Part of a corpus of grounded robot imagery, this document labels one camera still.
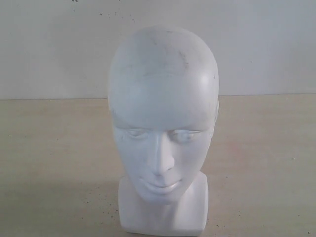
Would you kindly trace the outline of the white mannequin head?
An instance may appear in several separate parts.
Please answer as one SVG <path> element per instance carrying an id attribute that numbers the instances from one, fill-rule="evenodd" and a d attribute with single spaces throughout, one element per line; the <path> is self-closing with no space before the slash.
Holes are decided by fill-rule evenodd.
<path id="1" fill-rule="evenodd" d="M 196 237 L 206 225 L 201 168 L 219 110 L 219 75 L 207 44 L 162 25 L 138 30 L 117 49 L 108 102 L 125 175 L 120 224 L 130 233 Z"/>

